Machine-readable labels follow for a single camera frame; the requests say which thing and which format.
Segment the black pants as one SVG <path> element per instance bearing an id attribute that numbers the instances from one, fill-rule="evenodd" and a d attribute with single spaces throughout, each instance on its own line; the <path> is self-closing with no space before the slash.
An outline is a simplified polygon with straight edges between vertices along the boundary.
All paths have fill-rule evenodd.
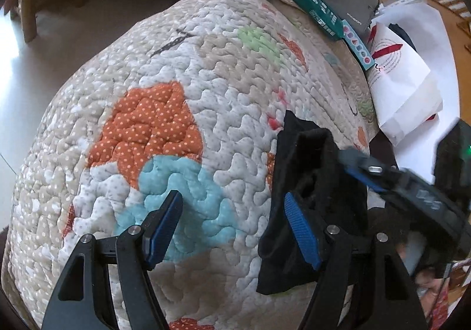
<path id="1" fill-rule="evenodd" d="M 314 224 L 309 256 L 304 256 L 287 219 L 287 194 L 298 203 L 306 221 Z M 270 217 L 259 240 L 258 293 L 283 293 L 319 279 L 326 255 L 320 219 L 350 235 L 366 235 L 366 187 L 339 164 L 339 148 L 331 132 L 289 110 L 277 137 Z"/>

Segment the white paper shopping bag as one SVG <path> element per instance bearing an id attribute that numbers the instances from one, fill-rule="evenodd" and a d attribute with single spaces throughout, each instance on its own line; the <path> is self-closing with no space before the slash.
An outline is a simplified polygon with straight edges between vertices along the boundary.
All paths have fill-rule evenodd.
<path id="1" fill-rule="evenodd" d="M 460 116 L 457 70 L 440 12 L 426 3 L 379 16 L 367 72 L 378 126 L 398 165 L 432 181 L 438 142 Z"/>

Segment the light blue shapes box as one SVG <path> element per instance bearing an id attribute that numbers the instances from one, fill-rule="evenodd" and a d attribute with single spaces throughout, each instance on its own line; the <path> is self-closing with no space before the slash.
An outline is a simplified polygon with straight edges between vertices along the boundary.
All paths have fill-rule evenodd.
<path id="1" fill-rule="evenodd" d="M 345 20 L 342 20 L 343 37 L 342 39 L 346 42 L 347 46 L 354 54 L 355 58 L 359 62 L 360 66 L 364 71 L 368 71 L 374 66 L 375 61 L 370 55 L 368 48 L 359 38 L 356 31 L 351 25 Z"/>

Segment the heart patterned quilt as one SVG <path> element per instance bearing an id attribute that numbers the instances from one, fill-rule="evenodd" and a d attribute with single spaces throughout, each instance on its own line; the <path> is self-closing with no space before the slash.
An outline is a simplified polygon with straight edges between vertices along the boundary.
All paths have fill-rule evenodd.
<path id="1" fill-rule="evenodd" d="M 277 135 L 293 112 L 366 151 L 370 90 L 292 0 L 180 0 L 82 65 L 48 105 L 13 193 L 1 286 L 31 329 L 78 240 L 184 213 L 150 274 L 174 329 L 295 329 L 312 283 L 256 286 Z"/>

